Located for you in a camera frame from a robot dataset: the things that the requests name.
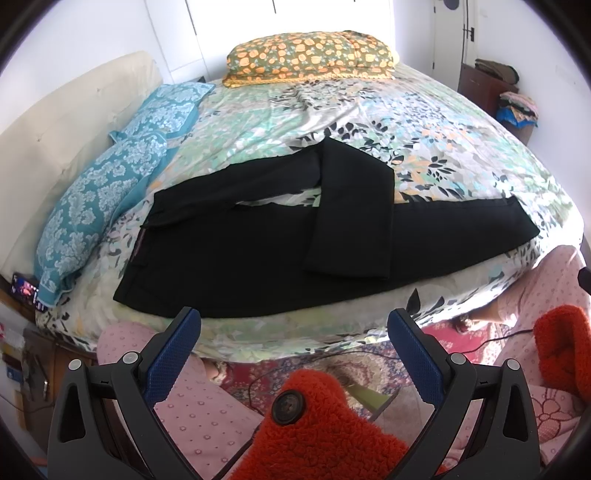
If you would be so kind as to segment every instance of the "blue gripper pad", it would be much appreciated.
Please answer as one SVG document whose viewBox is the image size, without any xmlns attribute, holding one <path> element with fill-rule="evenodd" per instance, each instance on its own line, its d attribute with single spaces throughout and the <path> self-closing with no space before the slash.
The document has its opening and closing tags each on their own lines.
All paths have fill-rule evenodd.
<svg viewBox="0 0 591 480">
<path fill-rule="evenodd" d="M 201 315 L 189 310 L 146 374 L 144 400 L 150 408 L 166 400 L 201 334 Z"/>
<path fill-rule="evenodd" d="M 415 334 L 400 313 L 396 310 L 390 312 L 388 337 L 423 401 L 438 408 L 445 396 L 443 374 L 417 337 L 425 334 L 418 327 L 417 329 Z"/>
</svg>

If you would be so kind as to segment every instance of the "screw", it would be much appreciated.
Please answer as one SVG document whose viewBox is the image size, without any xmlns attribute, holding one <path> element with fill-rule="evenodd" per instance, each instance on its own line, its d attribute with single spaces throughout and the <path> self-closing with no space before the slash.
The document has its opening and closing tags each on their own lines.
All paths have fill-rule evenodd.
<svg viewBox="0 0 591 480">
<path fill-rule="evenodd" d="M 78 370 L 82 366 L 82 361 L 79 358 L 75 358 L 68 364 L 70 370 Z"/>
<path fill-rule="evenodd" d="M 509 358 L 509 360 L 507 360 L 507 366 L 512 370 L 519 370 L 521 368 L 519 362 L 514 358 Z"/>
<path fill-rule="evenodd" d="M 452 359 L 452 362 L 456 365 L 463 365 L 466 363 L 466 357 L 463 356 L 461 353 L 452 353 L 452 356 L 450 358 Z"/>
<path fill-rule="evenodd" d="M 138 361 L 139 355 L 136 352 L 127 352 L 123 356 L 123 363 L 125 364 L 134 364 Z"/>
</svg>

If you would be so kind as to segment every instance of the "black pants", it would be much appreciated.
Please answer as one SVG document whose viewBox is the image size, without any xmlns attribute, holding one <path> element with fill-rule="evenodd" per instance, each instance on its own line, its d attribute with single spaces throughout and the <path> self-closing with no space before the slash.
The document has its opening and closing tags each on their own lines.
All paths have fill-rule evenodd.
<svg viewBox="0 0 591 480">
<path fill-rule="evenodd" d="M 322 186 L 320 207 L 242 206 Z M 155 195 L 114 299 L 174 317 L 263 316 L 447 275 L 539 234 L 509 199 L 393 204 L 393 171 L 336 140 Z"/>
</svg>

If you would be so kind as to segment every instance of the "phone screen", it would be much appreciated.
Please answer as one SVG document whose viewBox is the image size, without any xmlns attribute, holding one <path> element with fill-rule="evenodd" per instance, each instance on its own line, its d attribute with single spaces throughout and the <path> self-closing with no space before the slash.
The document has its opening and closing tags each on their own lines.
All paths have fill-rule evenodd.
<svg viewBox="0 0 591 480">
<path fill-rule="evenodd" d="M 26 303 L 34 306 L 40 312 L 45 312 L 47 307 L 37 300 L 38 289 L 26 278 L 14 274 L 12 276 L 12 293 L 21 297 Z"/>
</svg>

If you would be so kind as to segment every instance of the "orange floral pillow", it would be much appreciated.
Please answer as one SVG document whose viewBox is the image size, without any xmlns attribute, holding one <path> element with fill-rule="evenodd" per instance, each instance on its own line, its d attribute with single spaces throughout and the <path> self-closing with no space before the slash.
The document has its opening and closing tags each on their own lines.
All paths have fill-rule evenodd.
<svg viewBox="0 0 591 480">
<path fill-rule="evenodd" d="M 390 79 L 399 57 L 371 35 L 284 33 L 236 46 L 228 55 L 227 87 L 298 80 Z"/>
</svg>

